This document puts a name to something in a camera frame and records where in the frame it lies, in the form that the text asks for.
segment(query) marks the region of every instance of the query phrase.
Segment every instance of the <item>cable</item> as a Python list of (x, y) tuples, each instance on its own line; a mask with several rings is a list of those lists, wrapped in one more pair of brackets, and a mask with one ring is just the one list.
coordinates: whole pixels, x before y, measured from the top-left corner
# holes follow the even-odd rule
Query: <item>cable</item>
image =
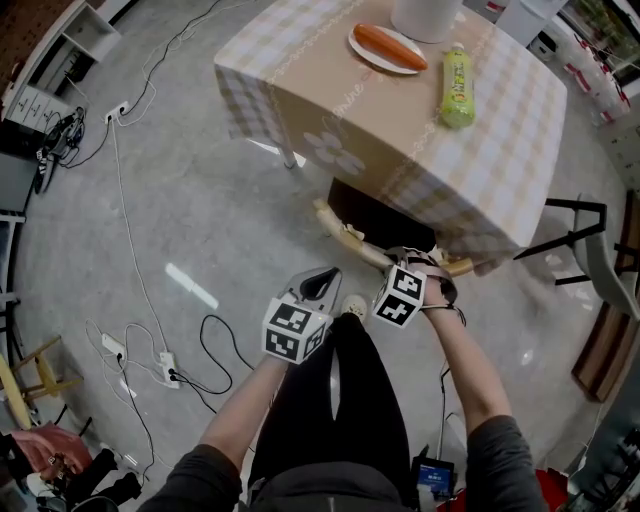
[(140, 411), (138, 411), (138, 406), (136, 405), (136, 401), (133, 399), (133, 394), (131, 393), (131, 388), (129, 387), (129, 381), (127, 380), (127, 372), (125, 371), (124, 366), (120, 365), (120, 356), (118, 356), (118, 366), (120, 366), (120, 369), (122, 370), (124, 383), (127, 385), (127, 391), (129, 392), (129, 397), (131, 398), (131, 404), (133, 405), (133, 408), (136, 414), (138, 415), (138, 418), (140, 418), (140, 423), (142, 423), (142, 426), (144, 427), (144, 430), (147, 433), (147, 439), (149, 440), (149, 447), (151, 449), (151, 463), (146, 468), (144, 468), (144, 471), (142, 472), (142, 483), (140, 484), (140, 489), (142, 489), (144, 487), (144, 479), (147, 475), (147, 471), (149, 471), (149, 468), (156, 463), (156, 454), (153, 451), (153, 439), (151, 438), (151, 433), (149, 432), (147, 425), (142, 419), (142, 415), (140, 414)]
[(104, 134), (104, 138), (102, 139), (102, 142), (100, 143), (100, 145), (96, 148), (96, 150), (91, 153), (87, 158), (85, 158), (82, 162), (79, 162), (77, 164), (74, 165), (65, 165), (63, 163), (60, 164), (60, 167), (63, 167), (65, 169), (75, 169), (76, 167), (81, 166), (83, 163), (88, 162), (89, 160), (91, 160), (94, 156), (96, 156), (98, 154), (98, 151), (100, 151), (102, 149), (102, 147), (104, 146), (104, 143), (107, 141), (107, 137), (109, 136), (109, 128), (110, 128), (110, 124), (107, 124), (107, 131)]
[[(140, 268), (138, 267), (138, 258), (136, 256), (136, 251), (133, 247), (133, 238), (131, 237), (131, 225), (129, 224), (129, 217), (127, 216), (127, 207), (124, 201), (124, 190), (122, 188), (122, 172), (120, 169), (120, 154), (118, 153), (118, 137), (116, 136), (116, 127), (115, 125), (113, 126), (113, 147), (116, 151), (116, 164), (117, 164), (117, 168), (118, 168), (118, 184), (120, 186), (120, 199), (122, 200), (122, 213), (124, 216), (124, 221), (125, 224), (127, 226), (127, 236), (129, 238), (129, 247), (131, 248), (131, 256), (133, 257), (133, 266), (136, 270), (136, 274), (138, 275), (138, 279), (140, 281), (140, 287), (142, 288), (142, 293), (144, 294), (144, 298), (147, 301), (147, 304), (149, 305), (149, 309), (151, 310), (151, 313), (153, 314), (153, 318), (156, 321), (156, 325), (158, 326), (158, 332), (160, 333), (160, 339), (162, 340), (162, 345), (164, 347), (164, 351), (165, 352), (169, 352), (169, 348), (167, 347), (167, 340), (164, 337), (164, 332), (162, 331), (162, 326), (160, 325), (160, 320), (158, 320), (158, 315), (156, 314), (155, 309), (153, 309), (153, 305), (151, 304), (151, 301), (149, 300), (149, 295), (147, 294), (147, 289), (144, 285), (144, 280), (142, 279), (142, 274), (140, 273)], [(155, 359), (155, 340), (153, 338), (153, 336), (151, 335), (151, 333), (149, 333), (149, 331), (147, 331), (147, 333), (149, 334), (149, 336), (151, 336), (151, 344), (152, 344), (152, 357), (153, 357), (153, 361), (158, 365), (161, 366), (161, 364)]]
[[(100, 356), (100, 359), (102, 359), (102, 363), (107, 366), (109, 368), (109, 370), (111, 370), (111, 372), (113, 372), (114, 374), (118, 375), (120, 373), (122, 373), (122, 370), (116, 370), (113, 366), (111, 366), (110, 364), (107, 364), (106, 358), (107, 357), (114, 357), (115, 354), (103, 354), (102, 352), (100, 352), (100, 350), (98, 350), (98, 348), (94, 345), (94, 343), (91, 341), (91, 336), (89, 336), (89, 330), (87, 329), (87, 323), (91, 323), (93, 324), (93, 327), (95, 328), (96, 331), (98, 331), (98, 334), (100, 334), (100, 336), (103, 335), (102, 331), (100, 330), (100, 328), (98, 327), (98, 325), (95, 323), (95, 321), (91, 318), (87, 318), (84, 321), (84, 332), (85, 335), (87, 337), (87, 341), (89, 342), (89, 344), (93, 347), (93, 350), (96, 351), (96, 353), (98, 354), (98, 356)], [(138, 329), (141, 329), (142, 331), (144, 331), (147, 336), (149, 336), (149, 340), (151, 341), (151, 357), (152, 359), (154, 358), (154, 352), (153, 352), (153, 336), (151, 335), (151, 333), (142, 325), (140, 324), (136, 324), (136, 323), (130, 323), (127, 324), (126, 327), (124, 328), (124, 363), (122, 366), (124, 366), (126, 368), (127, 364), (131, 363), (134, 364), (140, 368), (142, 368), (143, 370), (146, 370), (151, 377), (153, 378), (153, 380), (155, 380), (158, 384), (162, 384), (163, 386), (167, 386), (167, 383), (164, 380), (164, 377), (162, 378), (158, 378), (158, 374), (153, 371), (151, 368), (148, 368), (147, 366), (143, 365), (142, 363), (139, 363), (138, 361), (134, 361), (133, 359), (129, 358), (129, 337), (128, 337), (128, 331), (131, 327), (137, 327)]]
[(71, 84), (71, 86), (80, 93), (80, 95), (87, 100), (87, 103), (89, 104), (90, 107), (92, 107), (95, 110), (95, 106), (93, 103), (91, 103), (91, 100), (89, 99), (89, 96), (87, 96), (84, 92), (82, 92), (82, 89), (80, 89), (80, 87), (78, 87), (75, 82), (73, 80), (71, 80), (71, 78), (69, 78), (69, 73), (65, 73), (64, 77), (69, 81), (69, 83)]
[(202, 396), (202, 394), (200, 393), (200, 391), (198, 391), (198, 388), (197, 388), (197, 387), (196, 387), (196, 386), (195, 386), (191, 381), (186, 380), (186, 379), (185, 379), (185, 380), (181, 380), (181, 379), (179, 379), (179, 378), (177, 378), (177, 377), (176, 377), (176, 381), (178, 381), (178, 382), (184, 382), (185, 384), (189, 384), (189, 386), (191, 386), (191, 389), (193, 389), (193, 390), (198, 394), (198, 396), (200, 397), (200, 400), (202, 400), (202, 403), (203, 403), (204, 405), (206, 405), (206, 406), (207, 406), (207, 408), (208, 408), (211, 412), (213, 412), (213, 414), (218, 414), (218, 411), (216, 411), (213, 407), (211, 407), (211, 406), (207, 403), (207, 401), (204, 399), (204, 397)]
[[(214, 16), (217, 16), (219, 13), (221, 13), (222, 11), (226, 11), (227, 9), (234, 9), (236, 7), (240, 7), (242, 5), (248, 4), (250, 2), (254, 2), (256, 0), (246, 0), (245, 2), (241, 2), (239, 4), (235, 4), (235, 5), (230, 5), (228, 7), (223, 7), (222, 9), (219, 9), (218, 11), (216, 11), (213, 14), (209, 14), (211, 13), (211, 11), (213, 10), (213, 8), (220, 2), (220, 0), (216, 0), (210, 7), (209, 9), (207, 9), (207, 11), (204, 14), (201, 14), (200, 16), (193, 18), (191, 20), (189, 20), (189, 22), (187, 23), (187, 25), (185, 26), (184, 29), (182, 29), (180, 32), (178, 32), (177, 34), (175, 34), (174, 36), (172, 36), (170, 39), (163, 41), (162, 43), (160, 43), (158, 46), (156, 46), (153, 50), (151, 50), (151, 53), (149, 54), (149, 56), (147, 57), (147, 60), (144, 62), (144, 64), (142, 65), (141, 71), (142, 71), (142, 76), (145, 79), (145, 85), (144, 85), (144, 89), (142, 90), (142, 94), (140, 94), (140, 96), (138, 96), (138, 99), (135, 101), (135, 103), (133, 104), (133, 106), (127, 110), (127, 112), (125, 112), (124, 114), (122, 114), (122, 117), (124, 118), (125, 116), (129, 115), (131, 112), (133, 112), (133, 110), (138, 106), (138, 104), (140, 103), (140, 101), (142, 100), (142, 98), (144, 97), (144, 95), (147, 92), (147, 88), (149, 86), (151, 86), (151, 88), (153, 89), (153, 96), (151, 96), (151, 99), (149, 100), (149, 102), (147, 103), (147, 105), (144, 108), (144, 111), (142, 112), (142, 114), (136, 118), (133, 121), (130, 121), (128, 123), (122, 123), (120, 121), (120, 116), (116, 115), (116, 119), (117, 122), (120, 126), (122, 127), (126, 127), (126, 126), (131, 126), (132, 124), (137, 123), (138, 121), (140, 121), (145, 114), (147, 113), (147, 110), (149, 110), (149, 107), (151, 106), (151, 103), (153, 103), (153, 100), (156, 98), (156, 95), (158, 93), (158, 90), (155, 88), (155, 86), (153, 85), (153, 83), (151, 82), (151, 75), (153, 74), (153, 72), (158, 68), (158, 66), (164, 62), (164, 60), (167, 57), (167, 54), (169, 52), (174, 52), (176, 51), (178, 48), (180, 48), (182, 46), (182, 43), (184, 41), (187, 41), (189, 39), (191, 39), (194, 34), (196, 33), (195, 31), (195, 27), (197, 27), (200, 23), (203, 23), (205, 21), (207, 21), (208, 19), (213, 18)], [(178, 41), (178, 45), (177, 46), (171, 46), (171, 43), (176, 40)], [(160, 60), (158, 62), (156, 62), (154, 64), (154, 66), (151, 68), (151, 71), (149, 71), (149, 74), (147, 74), (147, 72), (145, 71), (145, 67), (147, 66), (147, 64), (149, 64), (149, 61), (151, 60), (151, 57), (154, 55), (154, 53), (159, 50), (163, 45), (165, 46), (164, 49), (164, 53), (162, 55), (162, 57), (160, 58)]]
[[(167, 57), (167, 53), (169, 52), (169, 45), (173, 42), (173, 40), (174, 40), (174, 39), (176, 39), (177, 37), (179, 37), (183, 32), (185, 32), (185, 31), (187, 30), (187, 28), (189, 28), (189, 25), (190, 25), (192, 22), (194, 22), (194, 21), (196, 21), (196, 20), (199, 20), (200, 18), (203, 18), (203, 17), (205, 17), (207, 14), (209, 14), (209, 13), (213, 10), (213, 8), (218, 4), (218, 2), (220, 2), (220, 0), (215, 0), (215, 1), (213, 2), (213, 4), (211, 4), (211, 6), (210, 6), (210, 7), (209, 7), (209, 8), (208, 8), (208, 9), (207, 9), (203, 14), (201, 14), (200, 16), (198, 16), (198, 17), (196, 17), (196, 18), (193, 18), (193, 19), (189, 20), (189, 21), (188, 21), (188, 23), (185, 25), (185, 27), (184, 27), (180, 32), (178, 32), (178, 33), (177, 33), (176, 35), (174, 35), (171, 39), (169, 39), (169, 42), (167, 43), (167, 46), (166, 46), (166, 47), (165, 47), (165, 49), (164, 49), (164, 54), (162, 55), (162, 57), (160, 58), (160, 60), (159, 60), (158, 62), (156, 62), (156, 63), (155, 63), (155, 65), (151, 68), (151, 71), (149, 71), (149, 75), (148, 75), (148, 76), (147, 76), (147, 75), (145, 75), (145, 84), (144, 84), (144, 89), (142, 89), (142, 94), (140, 94), (140, 96), (138, 96), (138, 99), (135, 101), (135, 103), (133, 104), (133, 106), (132, 106), (132, 107), (131, 107), (127, 112), (125, 112), (125, 113), (123, 114), (123, 117), (124, 117), (124, 116), (127, 116), (127, 115), (129, 115), (131, 112), (133, 112), (133, 111), (135, 110), (135, 108), (138, 106), (138, 104), (140, 103), (140, 100), (142, 100), (142, 98), (144, 97), (145, 93), (147, 92), (147, 88), (149, 87), (149, 84), (151, 84), (151, 82), (150, 82), (151, 75), (153, 75), (153, 72), (154, 72), (154, 71), (158, 68), (158, 66), (159, 66), (160, 64), (162, 64), (162, 62), (164, 62), (164, 60), (166, 59), (166, 57)], [(153, 55), (153, 53), (156, 51), (156, 49), (157, 49), (157, 47), (156, 47), (156, 48), (154, 48), (154, 49), (152, 50), (152, 52), (149, 54), (149, 57), (147, 58), (147, 61), (145, 62), (145, 64), (143, 64), (143, 66), (142, 66), (142, 73), (143, 73), (143, 75), (145, 74), (145, 73), (144, 73), (144, 66), (147, 64), (147, 62), (149, 62), (149, 60), (151, 59), (151, 56), (152, 56), (152, 55)]]
[(453, 304), (447, 304), (446, 306), (441, 304), (435, 304), (433, 306), (422, 306), (420, 308), (420, 311), (425, 311), (427, 309), (449, 309), (449, 310), (455, 311), (456, 313), (458, 313), (458, 316), (460, 317), (460, 321), (462, 322), (462, 325), (464, 325), (465, 327), (467, 326), (467, 318), (464, 316), (464, 313), (458, 306), (454, 306)]
[(440, 369), (440, 391), (442, 392), (442, 412), (440, 418), (440, 434), (438, 435), (438, 448), (436, 450), (436, 459), (442, 459), (442, 439), (444, 436), (444, 423), (446, 421), (444, 415), (447, 406), (447, 393), (444, 388), (444, 378), (447, 376), (447, 373), (451, 371), (451, 368), (447, 366), (447, 360), (445, 359), (442, 363), (442, 368)]
[(185, 384), (189, 384), (192, 387), (195, 386), (200, 391), (204, 391), (205, 393), (208, 393), (209, 395), (224, 395), (227, 391), (229, 391), (231, 389), (231, 386), (233, 385), (233, 380), (231, 380), (231, 382), (229, 383), (229, 386), (224, 391), (212, 391), (211, 389), (208, 389), (208, 388), (204, 387), (203, 385), (198, 384), (197, 382), (189, 380), (187, 377), (185, 377), (181, 373), (178, 373), (175, 370), (169, 370), (169, 373), (172, 374), (172, 375), (176, 375), (177, 378), (175, 380), (177, 380), (178, 382), (184, 382)]
[(596, 414), (596, 419), (593, 422), (593, 432), (591, 434), (591, 437), (589, 438), (589, 441), (587, 441), (587, 444), (585, 445), (587, 447), (587, 450), (589, 449), (589, 446), (591, 446), (591, 441), (593, 441), (593, 438), (596, 435), (596, 431), (598, 430), (598, 427), (600, 426), (600, 414), (602, 414), (602, 408), (604, 407), (604, 402), (600, 404), (600, 407), (598, 407), (598, 414)]
[(214, 315), (214, 314), (208, 314), (207, 316), (205, 316), (202, 319), (202, 325), (200, 326), (200, 344), (202, 345), (202, 347), (205, 349), (205, 351), (207, 352), (207, 354), (209, 354), (209, 351), (207, 350), (207, 347), (204, 346), (204, 342), (202, 341), (202, 331), (204, 329), (204, 324), (207, 321), (207, 319), (209, 318), (215, 318), (216, 320), (222, 322), (222, 324), (227, 328), (227, 330), (229, 331), (229, 334), (231, 334), (231, 342), (233, 343), (233, 349), (236, 351), (237, 356), (240, 358), (240, 361), (242, 361), (245, 366), (251, 370), (255, 370), (255, 368), (253, 366), (251, 366), (249, 363), (247, 363), (247, 360), (242, 357), (242, 354), (240, 354), (240, 351), (238, 350), (238, 344), (236, 343), (236, 337), (235, 334), (233, 334), (233, 330), (231, 329), (231, 327), (229, 326), (229, 324), (227, 322), (225, 322), (222, 318), (220, 318), (218, 315)]

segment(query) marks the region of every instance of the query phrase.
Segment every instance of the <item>power strip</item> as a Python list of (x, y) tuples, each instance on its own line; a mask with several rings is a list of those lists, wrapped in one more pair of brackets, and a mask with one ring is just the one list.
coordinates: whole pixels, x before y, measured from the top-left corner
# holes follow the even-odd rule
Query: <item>power strip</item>
[(102, 346), (114, 356), (120, 356), (121, 359), (125, 359), (124, 345), (106, 332), (102, 333)]
[(164, 373), (166, 385), (173, 389), (180, 389), (180, 383), (177, 380), (171, 380), (169, 370), (175, 371), (176, 358), (171, 352), (160, 352), (160, 364)]
[(109, 124), (109, 122), (115, 121), (118, 114), (122, 115), (128, 111), (129, 111), (129, 102), (125, 101), (123, 103), (120, 103), (120, 105), (118, 105), (116, 108), (106, 113), (106, 115), (104, 116), (104, 124)]

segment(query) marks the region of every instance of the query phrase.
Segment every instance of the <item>sleeve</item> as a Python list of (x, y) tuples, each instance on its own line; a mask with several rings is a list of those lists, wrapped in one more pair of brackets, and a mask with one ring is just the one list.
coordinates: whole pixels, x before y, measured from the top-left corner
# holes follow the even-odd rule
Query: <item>sleeve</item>
[(529, 446), (511, 416), (476, 428), (467, 443), (467, 510), (548, 511)]
[(218, 449), (201, 444), (180, 459), (162, 489), (138, 512), (231, 512), (241, 491), (233, 463)]

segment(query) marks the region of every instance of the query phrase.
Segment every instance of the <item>shoe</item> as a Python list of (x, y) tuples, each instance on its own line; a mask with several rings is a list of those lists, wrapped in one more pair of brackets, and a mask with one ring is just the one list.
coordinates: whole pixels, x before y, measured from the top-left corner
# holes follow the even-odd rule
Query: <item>shoe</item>
[(352, 313), (358, 317), (361, 324), (367, 319), (367, 301), (361, 295), (347, 295), (342, 301), (340, 313)]

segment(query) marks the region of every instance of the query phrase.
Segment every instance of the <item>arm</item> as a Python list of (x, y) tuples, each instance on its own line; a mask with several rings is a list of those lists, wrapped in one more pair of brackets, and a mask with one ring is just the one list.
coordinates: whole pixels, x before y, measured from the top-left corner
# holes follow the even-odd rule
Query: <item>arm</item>
[(266, 356), (211, 420), (200, 443), (220, 450), (240, 471), (287, 367), (285, 361)]
[[(425, 302), (447, 304), (438, 281), (427, 280)], [(467, 424), (467, 510), (548, 510), (493, 364), (456, 311), (433, 309), (426, 315), (440, 338)]]
[[(429, 305), (446, 305), (440, 293), (440, 283), (427, 280), (425, 301)], [(433, 324), (456, 391), (470, 434), (485, 421), (495, 416), (511, 416), (511, 406), (500, 377), (480, 346), (462, 325), (458, 314), (452, 310), (427, 310), (427, 318)]]
[(139, 512), (231, 512), (242, 491), (242, 461), (286, 370), (284, 361), (265, 357)]

